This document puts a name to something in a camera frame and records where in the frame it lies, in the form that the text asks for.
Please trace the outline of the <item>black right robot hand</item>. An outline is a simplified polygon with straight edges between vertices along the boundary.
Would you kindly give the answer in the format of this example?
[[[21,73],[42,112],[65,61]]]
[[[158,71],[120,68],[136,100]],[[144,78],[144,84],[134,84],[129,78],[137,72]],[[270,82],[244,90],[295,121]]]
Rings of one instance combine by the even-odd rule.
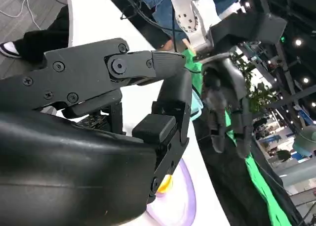
[[[40,70],[0,82],[0,223],[112,226],[155,199],[189,142],[191,75],[185,56],[130,52],[121,38],[45,53]],[[121,88],[162,81],[131,136],[122,114],[75,118],[121,106]]]

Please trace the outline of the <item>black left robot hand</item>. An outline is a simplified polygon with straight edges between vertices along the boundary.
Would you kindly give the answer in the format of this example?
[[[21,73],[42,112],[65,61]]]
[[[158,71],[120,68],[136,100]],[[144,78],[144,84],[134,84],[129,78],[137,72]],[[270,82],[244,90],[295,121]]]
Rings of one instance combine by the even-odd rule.
[[[202,66],[202,101],[207,107],[207,124],[213,147],[222,153],[227,129],[226,109],[230,109],[231,125],[239,157],[250,154],[252,115],[245,79],[233,64],[230,53],[208,58]]]

